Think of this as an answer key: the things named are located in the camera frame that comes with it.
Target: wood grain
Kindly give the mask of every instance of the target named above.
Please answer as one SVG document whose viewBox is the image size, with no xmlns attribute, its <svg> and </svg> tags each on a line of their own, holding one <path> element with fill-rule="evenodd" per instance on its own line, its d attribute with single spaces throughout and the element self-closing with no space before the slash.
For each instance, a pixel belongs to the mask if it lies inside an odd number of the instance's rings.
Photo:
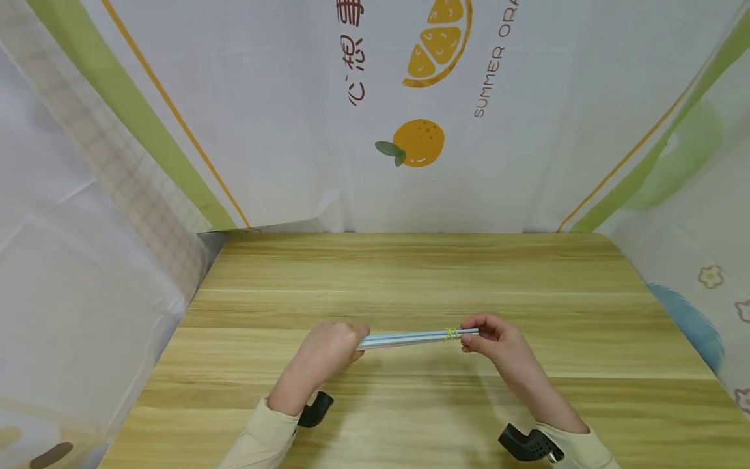
<svg viewBox="0 0 750 469">
<path fill-rule="evenodd" d="M 216 467 L 307 331 L 519 326 L 623 467 L 747 467 L 750 425 L 598 235 L 233 235 L 101 467 Z M 532 421 L 452 343 L 371 350 L 326 388 L 283 467 L 545 467 L 497 443 Z"/>
</svg>

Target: plaid pattern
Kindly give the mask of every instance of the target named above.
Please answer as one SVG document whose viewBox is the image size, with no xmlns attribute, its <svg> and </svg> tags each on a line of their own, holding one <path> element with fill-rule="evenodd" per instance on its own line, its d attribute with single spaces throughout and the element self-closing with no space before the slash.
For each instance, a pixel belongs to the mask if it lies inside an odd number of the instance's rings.
<svg viewBox="0 0 750 469">
<path fill-rule="evenodd" d="M 187 304 L 224 237 L 196 234 L 210 230 L 209 222 L 120 122 L 23 0 L 0 2 L 0 41 Z"/>
</svg>

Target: yellow line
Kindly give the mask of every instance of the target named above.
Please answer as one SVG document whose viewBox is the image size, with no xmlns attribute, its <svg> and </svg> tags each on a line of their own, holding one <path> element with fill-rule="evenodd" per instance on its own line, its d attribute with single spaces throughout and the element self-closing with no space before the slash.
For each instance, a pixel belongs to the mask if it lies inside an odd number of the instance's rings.
<svg viewBox="0 0 750 469">
<path fill-rule="evenodd" d="M 677 104 L 678 104 L 678 103 L 679 103 L 680 101 L 682 101 L 682 100 L 683 100 L 683 98 L 685 97 L 685 94 L 686 94 L 686 93 L 688 92 L 688 90 L 690 89 L 690 87 L 691 87 L 691 86 L 693 86 L 693 83 L 695 83 L 695 80 L 696 80 L 696 79 L 697 79 L 697 78 L 698 78 L 698 77 L 699 77 L 699 76 L 701 75 L 701 71 L 703 71 L 703 69 L 704 69 L 704 68 L 706 67 L 706 64 L 707 64 L 707 63 L 708 63 L 708 61 L 706 61 L 706 63 L 705 63 L 705 64 L 703 64 L 703 67 L 701 67 L 701 68 L 700 68 L 700 70 L 698 70 L 698 73 L 697 73 L 697 74 L 695 74 L 695 76 L 693 77 L 693 79 L 692 79 L 692 80 L 690 80 L 690 83 L 688 84 L 687 88 L 685 88 L 685 89 L 684 89 L 684 90 L 682 91 L 682 93 L 680 93 L 680 95 L 679 95 L 679 96 L 677 97 L 677 99 L 676 99 L 676 100 L 675 100 L 675 101 L 674 101 L 674 102 L 672 103 L 672 105 L 671 105 L 671 106 L 669 106 L 669 109 L 667 109 L 667 112 L 666 112 L 666 113 L 664 113 L 664 115 L 663 115 L 663 116 L 661 116 L 661 117 L 659 118 L 659 120 L 658 120 L 658 121 L 656 121 L 656 123 L 655 123 L 655 124 L 654 124 L 654 125 L 653 125 L 653 126 L 652 126 L 652 127 L 650 128 L 650 129 L 649 129 L 649 131 L 648 131 L 648 132 L 646 132 L 646 135 L 643 135 L 643 136 L 641 137 L 641 139 L 640 139 L 640 140 L 638 140 L 638 143 L 636 143 L 636 144 L 635 144 L 635 146 L 634 146 L 633 148 L 631 148 L 631 149 L 630 149 L 630 151 L 628 152 L 628 154 L 627 154 L 627 155 L 625 155 L 625 157 L 624 157 L 624 158 L 623 158 L 622 160 L 620 160 L 620 161 L 619 161 L 619 163 L 617 163 L 617 165 L 615 165 L 615 167 L 614 167 L 614 168 L 612 168 L 612 171 L 610 171 L 610 172 L 609 172 L 609 174 L 607 174 L 607 175 L 606 175 L 606 176 L 604 177 L 604 179 L 602 179 L 602 180 L 601 180 L 601 182 L 600 182 L 600 183 L 598 183 L 598 184 L 596 185 L 596 187 L 595 187 L 595 188 L 593 189 L 593 191 L 591 191 L 591 193 L 590 193 L 589 195 L 587 195 L 587 196 L 586 196 L 586 198 L 585 198 L 585 199 L 583 199 L 583 200 L 582 200 L 582 201 L 581 201 L 581 202 L 580 202 L 580 203 L 578 204 L 578 206 L 577 206 L 577 207 L 575 208 L 575 210 L 573 210 L 572 212 L 570 212 L 570 215 L 568 215 L 567 217 L 565 217 L 565 220 L 563 220 L 563 221 L 562 221 L 562 223 L 561 223 L 561 224 L 560 224 L 560 225 L 559 225 L 559 226 L 557 227 L 557 232 L 558 232 L 558 233 L 559 233 L 560 231 L 562 231 L 562 230 L 563 230 L 563 228 L 564 228 L 564 226 L 566 225 L 566 223 L 568 223 L 568 222 L 570 221 L 570 219 L 571 219 L 571 218 L 573 218 L 573 217 L 575 216 L 575 214 L 577 214 L 577 213 L 578 213 L 578 212 L 579 212 L 579 211 L 580 211 L 580 210 L 581 210 L 581 209 L 582 209 L 582 208 L 584 207 L 584 205 L 586 205 L 586 204 L 588 203 L 588 201 L 589 201 L 589 200 L 591 200 L 591 199 L 592 199 L 592 197 L 594 197 L 594 196 L 596 195 L 596 193 L 597 193 L 597 192 L 599 192 L 599 191 L 600 191 L 600 190 L 601 190 L 601 189 L 602 189 L 602 188 L 603 188 L 603 187 L 605 186 L 605 184 L 607 184 L 607 182 L 608 182 L 608 181 L 609 181 L 610 179 L 612 179 L 612 176 L 614 176 L 614 175 L 615 175 L 615 173 L 617 173 L 617 171 L 619 171 L 619 170 L 620 170 L 620 168 L 621 168 L 621 167 L 623 167 L 623 165 L 624 165 L 625 163 L 627 163 L 627 162 L 628 162 L 628 160 L 629 160 L 629 159 L 630 159 L 630 158 L 631 158 L 631 157 L 632 157 L 633 155 L 635 155 L 635 152 L 637 152 L 637 151 L 638 151 L 639 149 L 641 149 L 641 146 L 643 146 L 643 144 L 644 144 L 644 143 L 645 143 L 645 142 L 646 142 L 646 141 L 647 141 L 647 140 L 648 140 L 649 138 L 651 138 L 651 136 L 652 136 L 652 135 L 654 134 L 654 132 L 656 132 L 656 130 L 657 130 L 657 129 L 659 129 L 659 127 L 661 127 L 661 126 L 662 126 L 662 124 L 664 124 L 664 121 L 665 121 L 665 120 L 667 120 L 667 117 L 669 117 L 669 115 L 670 115 L 670 114 L 671 114 L 671 113 L 672 113 L 672 112 L 673 112 L 673 111 L 675 110 L 675 108 L 677 107 Z"/>
<path fill-rule="evenodd" d="M 187 138 L 190 139 L 190 141 L 193 143 L 193 146 L 198 152 L 198 155 L 200 155 L 200 157 L 203 159 L 203 162 L 208 167 L 208 170 L 211 171 L 211 174 L 214 175 L 214 177 L 216 178 L 216 182 L 219 183 L 219 186 L 221 186 L 224 193 L 229 198 L 229 201 L 237 210 L 237 213 L 239 213 L 239 216 L 242 218 L 244 225 L 250 228 L 251 227 L 250 223 L 248 223 L 248 219 L 245 217 L 245 214 L 242 212 L 242 209 L 239 208 L 237 201 L 232 196 L 232 193 L 227 188 L 227 185 L 224 184 L 224 181 L 221 179 L 221 176 L 219 176 L 219 173 L 216 171 L 216 168 L 214 168 L 213 163 L 211 162 L 211 160 L 209 160 L 209 157 L 206 155 L 206 152 L 203 151 L 203 148 L 198 143 L 198 140 L 195 138 L 195 136 L 193 135 L 193 132 L 190 130 L 188 125 L 185 123 L 185 120 L 182 118 L 182 116 L 180 116 L 180 113 L 175 107 L 175 104 L 172 102 L 169 95 L 164 90 L 164 87 L 161 85 L 161 82 L 159 82 L 159 79 L 156 77 L 156 74 L 154 74 L 154 71 L 151 69 L 151 65 L 149 65 L 149 63 L 146 61 L 146 58 L 141 53 L 135 41 L 131 37 L 131 34 L 125 28 L 125 24 L 123 24 L 122 20 L 120 20 L 120 16 L 115 11 L 115 8 L 110 3 L 110 0 L 101 0 L 101 4 L 104 6 L 104 8 L 106 8 L 106 12 L 109 14 L 109 17 L 112 18 L 112 21 L 117 26 L 117 29 L 120 31 L 120 34 L 122 35 L 122 37 L 125 39 L 125 42 L 127 42 L 127 45 L 130 47 L 130 50 L 133 51 L 133 54 L 138 59 L 138 62 L 140 62 L 141 67 L 143 67 L 143 70 L 148 75 L 148 78 L 151 79 L 151 83 L 153 83 L 156 89 L 159 91 L 159 94 L 161 95 L 162 99 L 164 99 L 164 103 L 166 103 L 166 105 L 169 107 L 169 110 L 172 111 L 172 115 L 175 116 L 175 119 L 177 119 L 177 122 L 180 124 L 180 127 L 182 127 L 182 130 L 187 135 Z"/>
</svg>

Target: green stripe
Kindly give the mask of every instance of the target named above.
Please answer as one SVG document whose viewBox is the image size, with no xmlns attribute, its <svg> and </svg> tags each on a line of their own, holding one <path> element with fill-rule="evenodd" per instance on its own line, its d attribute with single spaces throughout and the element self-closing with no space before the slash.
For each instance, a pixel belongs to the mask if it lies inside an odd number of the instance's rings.
<svg viewBox="0 0 750 469">
<path fill-rule="evenodd" d="M 80 0 L 26 1 L 104 102 L 213 228 L 237 228 L 112 54 Z"/>
<path fill-rule="evenodd" d="M 685 100 L 685 104 L 679 110 L 664 134 L 656 141 L 643 160 L 635 168 L 588 211 L 575 225 L 573 233 L 591 233 L 602 225 L 613 213 L 619 210 L 628 200 L 633 197 L 638 189 L 644 184 L 649 174 L 654 169 L 659 155 L 667 145 L 667 141 L 685 116 L 693 109 L 695 104 L 716 83 L 716 80 L 750 47 L 750 10 L 746 10 L 734 29 L 727 36 L 716 55 L 706 66 L 706 70 L 698 79 L 692 92 Z"/>
</svg>

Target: orange fruit illustration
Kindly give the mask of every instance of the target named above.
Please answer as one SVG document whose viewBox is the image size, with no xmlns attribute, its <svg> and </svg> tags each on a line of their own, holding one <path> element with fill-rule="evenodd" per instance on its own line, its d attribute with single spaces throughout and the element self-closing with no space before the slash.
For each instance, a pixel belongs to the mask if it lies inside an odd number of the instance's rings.
<svg viewBox="0 0 750 469">
<path fill-rule="evenodd" d="M 396 166 L 422 167 L 440 156 L 445 142 L 446 134 L 438 124 L 415 119 L 401 125 L 393 134 L 392 142 L 375 142 L 375 148 L 393 157 Z"/>
<path fill-rule="evenodd" d="M 428 25 L 414 45 L 404 86 L 425 88 L 447 77 L 458 63 L 471 31 L 471 0 L 435 0 Z"/>
</svg>

